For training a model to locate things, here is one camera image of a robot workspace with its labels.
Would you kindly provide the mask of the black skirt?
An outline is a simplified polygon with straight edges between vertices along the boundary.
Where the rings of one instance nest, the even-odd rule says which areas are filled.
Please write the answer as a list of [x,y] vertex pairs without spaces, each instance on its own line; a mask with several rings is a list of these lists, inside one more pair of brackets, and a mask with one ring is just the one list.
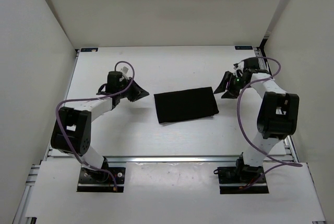
[[158,122],[174,123],[211,117],[219,113],[211,87],[154,95]]

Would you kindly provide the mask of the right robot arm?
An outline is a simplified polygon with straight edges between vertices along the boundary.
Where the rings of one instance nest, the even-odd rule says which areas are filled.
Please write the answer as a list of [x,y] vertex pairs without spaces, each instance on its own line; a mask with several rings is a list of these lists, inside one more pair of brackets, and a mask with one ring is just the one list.
[[[234,169],[234,175],[240,182],[248,181],[259,171],[265,158],[269,158],[272,148],[281,140],[295,133],[300,98],[288,93],[275,81],[276,74],[262,68],[258,57],[243,59],[234,64],[234,71],[225,72],[215,94],[223,99],[237,100],[237,121],[243,137],[250,147],[243,152]],[[241,120],[241,100],[247,88],[254,89],[261,97],[253,140],[246,135]]]

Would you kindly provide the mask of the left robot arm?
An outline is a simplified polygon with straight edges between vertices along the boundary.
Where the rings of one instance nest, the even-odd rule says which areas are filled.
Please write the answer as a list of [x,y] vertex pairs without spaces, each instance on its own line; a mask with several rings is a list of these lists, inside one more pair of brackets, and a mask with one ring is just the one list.
[[115,109],[122,99],[135,102],[149,95],[133,78],[124,71],[110,71],[107,82],[98,89],[98,98],[84,100],[75,108],[57,109],[55,126],[51,137],[51,146],[68,154],[91,170],[91,176],[97,182],[109,178],[109,169],[105,157],[91,146],[91,125],[94,120]]

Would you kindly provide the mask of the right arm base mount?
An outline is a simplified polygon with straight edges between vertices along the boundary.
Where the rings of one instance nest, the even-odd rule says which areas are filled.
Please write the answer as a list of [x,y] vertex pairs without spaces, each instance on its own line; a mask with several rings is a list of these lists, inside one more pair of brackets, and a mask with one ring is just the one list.
[[264,173],[263,167],[257,171],[238,171],[237,167],[217,167],[213,173],[218,176],[221,195],[268,194],[266,178],[257,179]]

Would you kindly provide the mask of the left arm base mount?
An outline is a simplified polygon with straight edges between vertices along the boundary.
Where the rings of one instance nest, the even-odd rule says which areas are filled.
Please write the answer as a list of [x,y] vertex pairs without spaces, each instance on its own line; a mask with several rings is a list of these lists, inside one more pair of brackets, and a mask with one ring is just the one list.
[[113,174],[117,187],[108,173],[88,170],[81,167],[77,184],[77,192],[89,193],[122,193],[125,183],[125,167],[109,167]]

